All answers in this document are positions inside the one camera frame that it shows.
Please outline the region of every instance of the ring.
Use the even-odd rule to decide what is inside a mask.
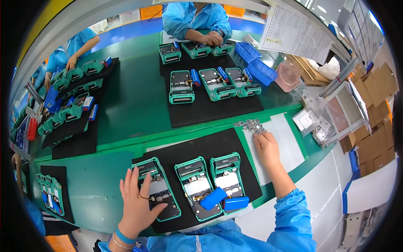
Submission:
[[[143,196],[141,196],[140,194],[138,195],[139,198],[145,199],[145,200],[149,200],[148,198],[145,198]]]

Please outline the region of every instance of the stack of cardboard boxes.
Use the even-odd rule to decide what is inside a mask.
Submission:
[[[386,99],[397,91],[397,83],[386,62],[368,74],[357,66],[351,81],[366,104],[371,132],[362,126],[340,140],[340,144],[344,152],[359,147],[359,169],[363,177],[395,159],[391,115]]]

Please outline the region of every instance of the blue storage tray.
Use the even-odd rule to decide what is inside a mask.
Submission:
[[[237,42],[235,51],[247,62],[251,62],[255,58],[260,58],[262,55],[256,50],[253,45],[246,42]]]
[[[257,78],[265,86],[270,85],[270,83],[277,78],[277,72],[271,69],[268,65],[264,64],[258,58],[249,62],[248,70],[254,78]]]

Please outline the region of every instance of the pink desk fan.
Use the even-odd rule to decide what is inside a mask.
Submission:
[[[276,69],[275,82],[286,93],[293,90],[300,83],[301,71],[292,62],[281,62]]]

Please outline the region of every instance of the green workbench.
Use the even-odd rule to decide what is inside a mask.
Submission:
[[[234,31],[233,38],[241,40],[246,34]],[[251,35],[259,41],[260,35]],[[34,201],[38,206],[44,209],[41,189],[35,178],[35,174],[40,172],[40,166],[66,166],[75,225],[102,233],[112,233],[123,214],[119,180],[124,179],[127,168],[132,164],[131,160],[143,156],[147,148],[229,129],[233,127],[233,123],[240,120],[262,121],[264,118],[269,119],[270,115],[282,112],[293,116],[302,108],[298,92],[284,93],[272,83],[268,87],[261,85],[262,93],[259,98],[264,111],[173,129],[169,120],[164,78],[159,74],[159,44],[160,33],[135,37],[96,51],[77,63],[80,66],[83,62],[102,60],[109,56],[120,59],[97,112],[99,125],[96,153],[52,160],[51,149],[41,149],[44,137],[37,135],[35,141],[30,144],[29,153],[34,158],[34,163],[30,164],[30,179]],[[273,67],[284,60],[276,52],[265,53],[262,59],[271,60]],[[134,75],[133,69],[141,73],[141,76]],[[141,85],[148,85],[153,92],[145,95],[141,92]],[[306,150],[306,161],[289,173],[292,180],[297,182],[312,170],[333,146],[322,150],[310,134],[302,137],[294,125],[292,129],[300,146]],[[263,196],[253,202],[254,207],[275,197],[272,183],[261,186],[261,189]],[[142,234],[153,235],[153,231],[148,229]]]

